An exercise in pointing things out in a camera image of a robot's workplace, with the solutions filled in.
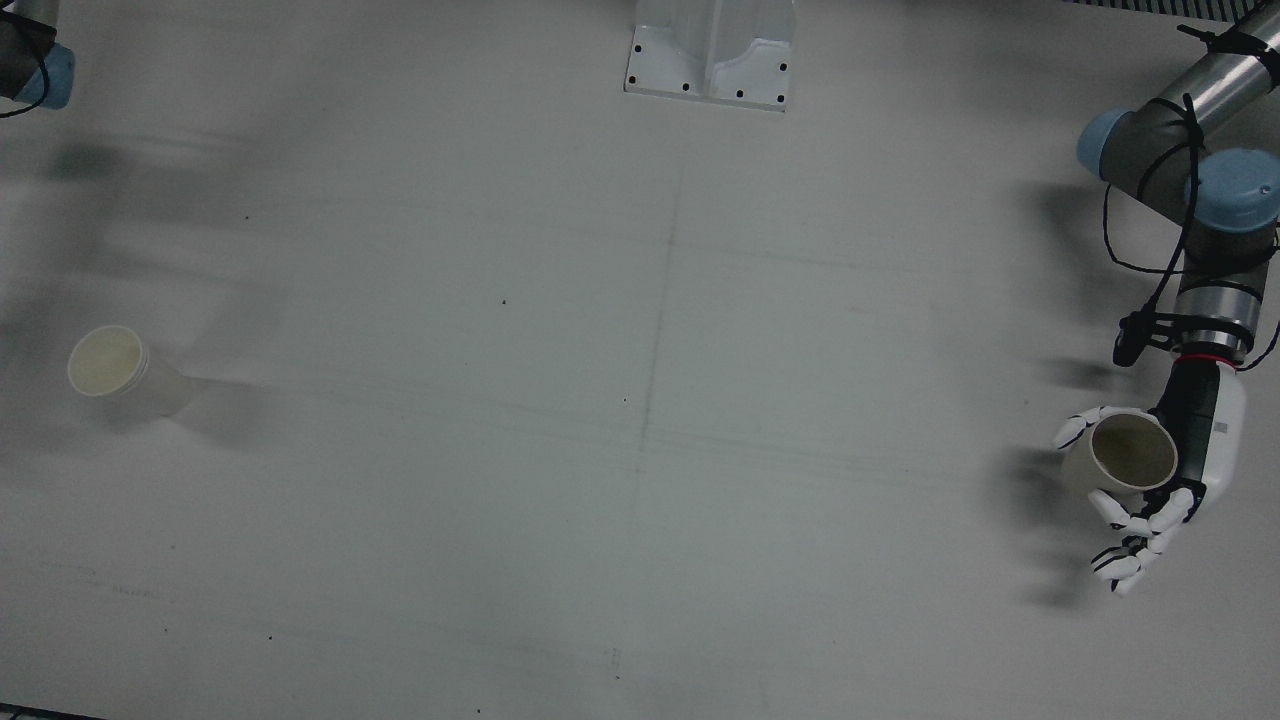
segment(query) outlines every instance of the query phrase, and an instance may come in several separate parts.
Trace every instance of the scratch mark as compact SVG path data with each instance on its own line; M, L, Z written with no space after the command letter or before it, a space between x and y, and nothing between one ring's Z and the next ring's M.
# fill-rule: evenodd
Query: scratch mark
M658 302L658 327L653 333L653 350L649 354L649 384L644 391L644 420L640 424L640 452L644 452L649 438L649 425L653 421L653 388L658 377L658 355L662 350L662 329L667 319L667 296L671 292L671 266L676 258L676 233L680 228L680 197L685 188L685 164L680 164L680 174L676 179L676 197L671 208L671 225L667 227L667 255L662 268L662 295Z

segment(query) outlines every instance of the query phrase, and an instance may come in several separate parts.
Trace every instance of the white robotic hand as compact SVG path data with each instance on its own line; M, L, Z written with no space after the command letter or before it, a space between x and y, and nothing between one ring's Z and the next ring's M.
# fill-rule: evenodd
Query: white robotic hand
M1110 405L1091 407L1066 419L1053 436L1053 447L1065 451L1080 439L1087 429L1111 415L1123 413L1137 413L1156 420L1155 415L1137 407ZM1101 489L1091 492L1088 498L1111 529L1125 534L1119 546L1103 550L1089 561L1093 574L1110 582L1111 591L1120 596L1128 593L1146 569L1164 555L1174 534L1190 518L1196 506L1196 496L1187 488L1179 488L1172 493L1160 491L1146 493L1143 507L1137 514L1130 514L1119 500Z
M1133 589L1183 525L1221 496L1231 482L1244 405L1244 389L1230 364L1189 359L1175 365L1155 413L1143 413L1169 430L1178 446L1174 478L1144 492L1135 512L1121 502L1130 500L1128 497L1116 498L1101 489L1088 495L1098 515L1111 529L1125 536L1120 544L1089 561L1094 577L1110 583L1114 593L1123 596ZM1053 446L1066 450L1103 418L1134 411L1101 406L1073 415L1053 437Z
M1100 489L1089 493L1089 502L1112 529L1126 533L1119 546L1103 550L1089 561L1093 574L1101 580L1110 580L1111 592L1124 596L1165 553L1183 523L1190 519L1196 496L1188 488L1178 488L1165 497L1148 500L1138 515L1130 515L1120 501Z

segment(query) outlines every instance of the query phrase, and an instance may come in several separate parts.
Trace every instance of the robot finger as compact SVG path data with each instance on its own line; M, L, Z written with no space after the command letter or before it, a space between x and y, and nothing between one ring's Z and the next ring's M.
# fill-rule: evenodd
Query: robot finger
M1151 523L1142 519L1134 518L1128 510L1120 505L1120 501L1111 497L1111 495L1096 489L1089 493L1089 503L1093 505L1098 515L1111 525L1112 530L1120 530L1130 536L1139 536L1149 538L1155 534Z
M1108 547L1094 556L1091 565L1102 580L1121 580L1142 570L1142 560L1126 547Z
M1193 505L1196 505L1196 496L1192 495L1192 491L1187 488L1175 489L1169 496L1164 507L1151 515L1148 520L1151 532L1158 534L1181 525Z

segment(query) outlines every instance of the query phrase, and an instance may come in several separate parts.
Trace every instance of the paper cup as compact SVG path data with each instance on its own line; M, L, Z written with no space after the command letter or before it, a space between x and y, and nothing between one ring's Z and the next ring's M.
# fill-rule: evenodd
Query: paper cup
M106 325L72 350L67 377L76 392L127 404L150 415L173 415L191 400L191 380L151 354L129 328Z
M1084 430L1062 460L1071 492L1142 493L1169 482L1178 469L1174 438L1152 418L1120 413Z

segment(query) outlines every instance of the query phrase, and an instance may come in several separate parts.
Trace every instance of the white table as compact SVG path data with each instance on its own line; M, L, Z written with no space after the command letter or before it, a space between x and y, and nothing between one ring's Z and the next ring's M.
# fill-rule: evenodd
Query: white table
M1074 142L1199 56L1176 19L806 0L776 114L623 94L625 0L383 5L63 8L73 104L0 126L0 702L1272 711L1280 360L1130 598L1042 451L1167 375L1107 369L1152 284ZM204 393L76 397L105 323Z

